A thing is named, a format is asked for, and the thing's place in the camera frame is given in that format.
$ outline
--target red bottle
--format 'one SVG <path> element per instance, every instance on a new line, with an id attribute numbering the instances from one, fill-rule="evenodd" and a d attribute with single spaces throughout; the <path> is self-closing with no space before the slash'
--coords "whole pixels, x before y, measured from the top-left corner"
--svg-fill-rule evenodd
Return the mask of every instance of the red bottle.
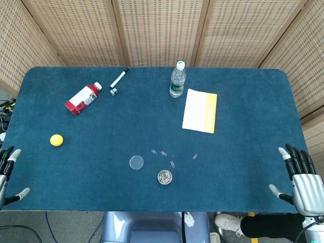
<path id="1" fill-rule="evenodd" d="M 99 91 L 102 89 L 98 82 L 93 85 L 87 85 L 81 89 L 76 95 L 74 95 L 65 106 L 74 114 L 79 115 L 92 101 L 94 101 Z"/>

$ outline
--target sneaker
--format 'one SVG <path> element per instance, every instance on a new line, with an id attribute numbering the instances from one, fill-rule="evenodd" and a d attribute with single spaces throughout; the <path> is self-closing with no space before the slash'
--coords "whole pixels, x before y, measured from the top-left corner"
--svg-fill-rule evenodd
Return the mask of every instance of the sneaker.
<path id="1" fill-rule="evenodd" d="M 234 217 L 229 214 L 219 214 L 215 217 L 214 222 L 217 227 L 234 231 L 237 237 L 244 235 L 241 231 L 241 221 L 243 217 Z"/>

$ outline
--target table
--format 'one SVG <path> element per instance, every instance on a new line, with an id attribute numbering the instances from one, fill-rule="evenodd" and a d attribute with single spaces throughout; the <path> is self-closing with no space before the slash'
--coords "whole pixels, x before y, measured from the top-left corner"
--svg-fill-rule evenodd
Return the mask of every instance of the table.
<path id="1" fill-rule="evenodd" d="M 4 210 L 295 212 L 268 188 L 292 191 L 278 147 L 306 149 L 285 73 L 190 67 L 174 99 L 173 68 L 131 67 L 113 97 L 109 85 L 123 69 L 26 74 L 3 148 L 22 149 L 7 195 L 31 191 Z M 64 103 L 94 82 L 103 86 L 98 99 L 74 116 Z M 182 129 L 188 88 L 218 94 L 214 134 Z M 53 134 L 62 146 L 49 143 Z M 144 159 L 138 171 L 129 166 L 133 155 Z M 163 169 L 173 174 L 168 186 L 156 178 Z"/>

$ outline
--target notepad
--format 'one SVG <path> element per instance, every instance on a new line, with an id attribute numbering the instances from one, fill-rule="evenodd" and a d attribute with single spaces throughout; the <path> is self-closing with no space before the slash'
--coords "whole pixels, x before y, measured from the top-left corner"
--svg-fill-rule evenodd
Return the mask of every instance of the notepad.
<path id="1" fill-rule="evenodd" d="M 188 89 L 183 115 L 183 129 L 214 133 L 217 94 Z"/>

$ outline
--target person's leg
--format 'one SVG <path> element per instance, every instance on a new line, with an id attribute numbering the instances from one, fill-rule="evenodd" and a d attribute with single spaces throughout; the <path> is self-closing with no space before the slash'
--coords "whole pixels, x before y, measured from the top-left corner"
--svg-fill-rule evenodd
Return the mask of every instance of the person's leg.
<path id="1" fill-rule="evenodd" d="M 221 214 L 215 218 L 215 224 L 218 227 L 238 233 L 242 232 L 250 238 L 287 238 L 291 241 L 294 241 L 303 229 L 303 221 L 304 216 L 300 214 L 256 215 L 245 217 L 242 220 L 231 215 Z M 305 235 L 302 235 L 298 242 L 306 242 Z"/>

